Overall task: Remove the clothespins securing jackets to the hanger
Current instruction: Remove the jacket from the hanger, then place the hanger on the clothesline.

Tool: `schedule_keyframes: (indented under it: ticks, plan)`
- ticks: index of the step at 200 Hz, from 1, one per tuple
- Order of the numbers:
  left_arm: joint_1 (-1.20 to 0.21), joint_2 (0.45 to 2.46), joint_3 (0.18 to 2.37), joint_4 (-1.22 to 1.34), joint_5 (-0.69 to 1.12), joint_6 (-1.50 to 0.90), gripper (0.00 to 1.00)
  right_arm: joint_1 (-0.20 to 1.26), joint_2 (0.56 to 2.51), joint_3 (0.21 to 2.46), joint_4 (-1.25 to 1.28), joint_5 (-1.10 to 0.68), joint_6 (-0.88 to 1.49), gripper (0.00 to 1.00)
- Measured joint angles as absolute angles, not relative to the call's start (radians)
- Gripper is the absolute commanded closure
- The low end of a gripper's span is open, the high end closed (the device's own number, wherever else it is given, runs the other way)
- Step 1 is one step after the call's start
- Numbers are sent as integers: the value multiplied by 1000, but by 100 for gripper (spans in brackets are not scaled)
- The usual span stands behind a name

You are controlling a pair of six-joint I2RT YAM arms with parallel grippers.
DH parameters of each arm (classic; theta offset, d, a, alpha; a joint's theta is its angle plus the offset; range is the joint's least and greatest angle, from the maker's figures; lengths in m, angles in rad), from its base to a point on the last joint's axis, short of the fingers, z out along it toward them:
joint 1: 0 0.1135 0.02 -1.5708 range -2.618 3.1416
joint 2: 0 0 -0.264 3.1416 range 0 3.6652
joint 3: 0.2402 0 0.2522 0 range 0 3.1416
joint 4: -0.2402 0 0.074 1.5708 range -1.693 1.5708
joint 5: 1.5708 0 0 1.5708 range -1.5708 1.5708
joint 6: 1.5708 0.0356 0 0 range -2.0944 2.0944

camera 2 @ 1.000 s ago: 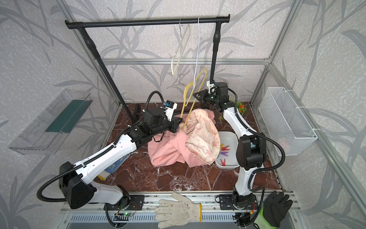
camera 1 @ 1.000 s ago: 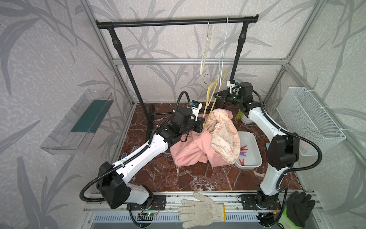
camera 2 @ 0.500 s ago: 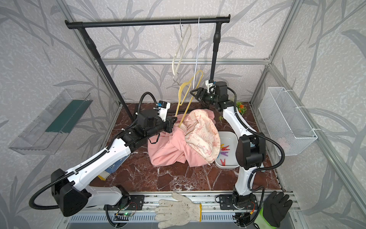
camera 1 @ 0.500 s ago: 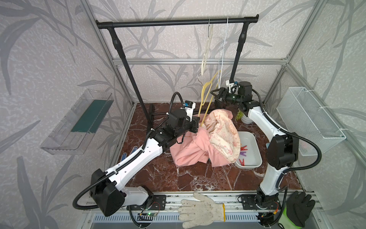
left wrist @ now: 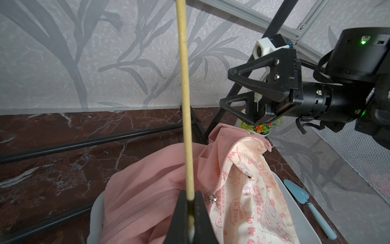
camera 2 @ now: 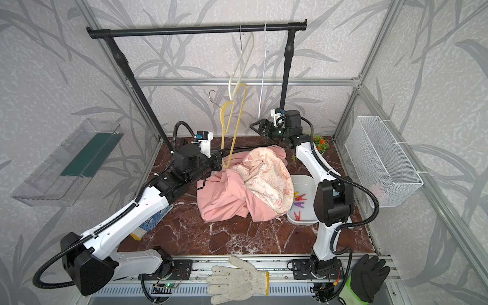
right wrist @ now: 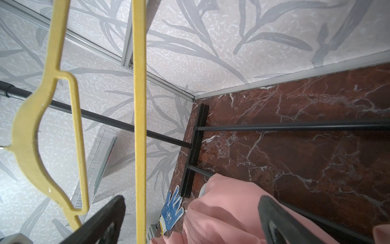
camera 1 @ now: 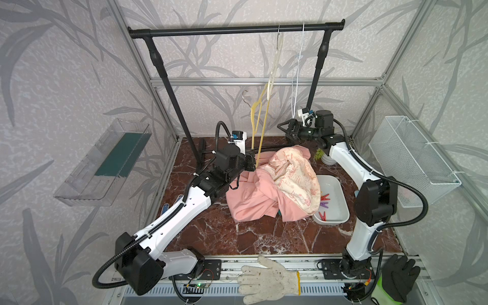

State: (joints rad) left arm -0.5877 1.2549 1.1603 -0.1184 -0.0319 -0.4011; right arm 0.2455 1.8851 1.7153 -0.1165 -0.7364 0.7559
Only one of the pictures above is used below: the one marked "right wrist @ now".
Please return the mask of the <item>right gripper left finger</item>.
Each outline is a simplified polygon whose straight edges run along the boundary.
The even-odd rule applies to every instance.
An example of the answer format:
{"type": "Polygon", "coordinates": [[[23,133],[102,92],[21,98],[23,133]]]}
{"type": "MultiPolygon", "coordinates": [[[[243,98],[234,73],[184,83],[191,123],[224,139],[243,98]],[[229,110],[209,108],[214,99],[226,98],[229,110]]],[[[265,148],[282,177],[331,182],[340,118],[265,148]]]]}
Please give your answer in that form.
{"type": "Polygon", "coordinates": [[[125,213],[125,199],[122,195],[117,195],[62,243],[116,244],[125,213]]]}

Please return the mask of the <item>pink jacket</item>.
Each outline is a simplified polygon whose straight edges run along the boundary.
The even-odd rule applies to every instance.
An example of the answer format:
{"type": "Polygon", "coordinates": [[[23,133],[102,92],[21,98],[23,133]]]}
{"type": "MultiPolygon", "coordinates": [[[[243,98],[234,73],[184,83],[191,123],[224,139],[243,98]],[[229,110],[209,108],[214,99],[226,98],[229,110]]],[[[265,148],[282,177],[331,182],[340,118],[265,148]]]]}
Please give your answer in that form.
{"type": "Polygon", "coordinates": [[[152,244],[265,244],[258,213],[262,196],[254,183],[215,174],[183,215],[181,232],[151,239],[152,244]]]}

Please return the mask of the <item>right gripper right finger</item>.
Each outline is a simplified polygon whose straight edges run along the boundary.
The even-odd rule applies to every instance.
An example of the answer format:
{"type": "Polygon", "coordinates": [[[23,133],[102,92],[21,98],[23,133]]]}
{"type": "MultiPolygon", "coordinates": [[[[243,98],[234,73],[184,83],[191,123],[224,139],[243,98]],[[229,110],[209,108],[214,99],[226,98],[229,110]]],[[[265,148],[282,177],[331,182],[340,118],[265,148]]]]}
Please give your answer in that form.
{"type": "Polygon", "coordinates": [[[268,244],[323,243],[269,196],[260,198],[258,213],[268,244]]]}

